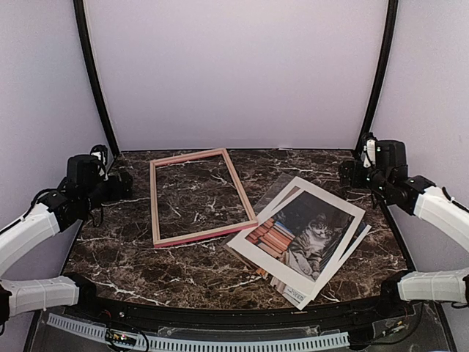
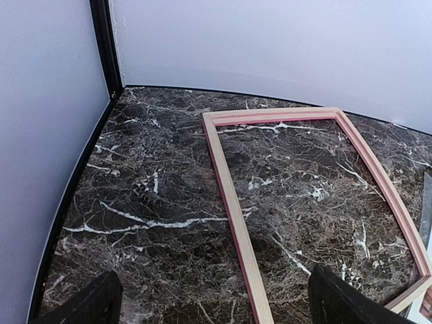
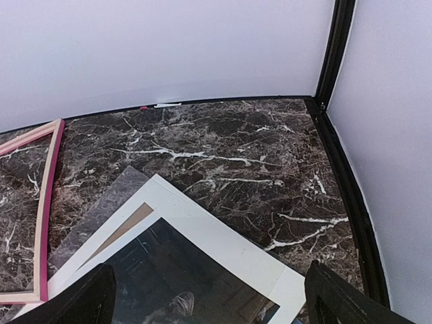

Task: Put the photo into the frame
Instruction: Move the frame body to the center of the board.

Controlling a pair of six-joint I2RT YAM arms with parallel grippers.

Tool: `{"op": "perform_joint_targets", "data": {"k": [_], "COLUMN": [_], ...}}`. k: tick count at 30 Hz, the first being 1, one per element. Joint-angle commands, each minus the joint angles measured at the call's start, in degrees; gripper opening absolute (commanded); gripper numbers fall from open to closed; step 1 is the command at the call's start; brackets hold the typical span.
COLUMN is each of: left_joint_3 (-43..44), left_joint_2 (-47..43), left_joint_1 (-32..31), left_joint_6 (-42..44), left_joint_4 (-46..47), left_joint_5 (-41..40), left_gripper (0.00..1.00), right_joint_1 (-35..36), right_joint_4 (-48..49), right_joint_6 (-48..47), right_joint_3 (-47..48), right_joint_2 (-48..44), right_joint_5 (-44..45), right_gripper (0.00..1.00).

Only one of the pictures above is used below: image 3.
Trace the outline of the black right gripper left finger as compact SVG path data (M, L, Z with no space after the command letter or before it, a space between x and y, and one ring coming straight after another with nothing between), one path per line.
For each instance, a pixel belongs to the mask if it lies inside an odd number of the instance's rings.
M116 280L112 266L99 264L52 300L12 320L15 324L110 323Z

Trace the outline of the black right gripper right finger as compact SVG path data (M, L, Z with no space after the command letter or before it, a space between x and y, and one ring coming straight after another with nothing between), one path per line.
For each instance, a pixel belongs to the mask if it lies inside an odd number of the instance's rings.
M409 324L410 320L361 294L326 265L313 261L304 289L311 323Z

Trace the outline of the white photo mat board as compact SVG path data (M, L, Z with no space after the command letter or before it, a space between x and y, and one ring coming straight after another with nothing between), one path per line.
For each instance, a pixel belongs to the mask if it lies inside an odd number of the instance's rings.
M154 211L88 260L143 203ZM279 305L268 323L291 323L297 317L306 301L303 276L243 238L159 175L139 188L54 274L48 283L49 297L56 297L97 265L107 264L116 252L160 219L230 273Z

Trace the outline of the clear acrylic sheet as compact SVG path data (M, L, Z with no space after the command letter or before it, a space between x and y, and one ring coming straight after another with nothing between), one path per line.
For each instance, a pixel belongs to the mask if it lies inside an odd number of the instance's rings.
M51 253L48 258L48 277L58 272L85 241L148 180L148 176L133 167L126 167Z

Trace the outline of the pink wooden picture frame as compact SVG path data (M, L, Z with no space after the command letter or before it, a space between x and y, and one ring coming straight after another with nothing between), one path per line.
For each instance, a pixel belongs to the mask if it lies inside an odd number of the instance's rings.
M47 160L40 187L40 198L36 215L34 235L33 291L2 292L1 304L29 304L48 301L47 246L49 237L49 218L51 197L61 137L65 127L62 119L56 119L1 145L1 154L6 155L32 141L51 134Z

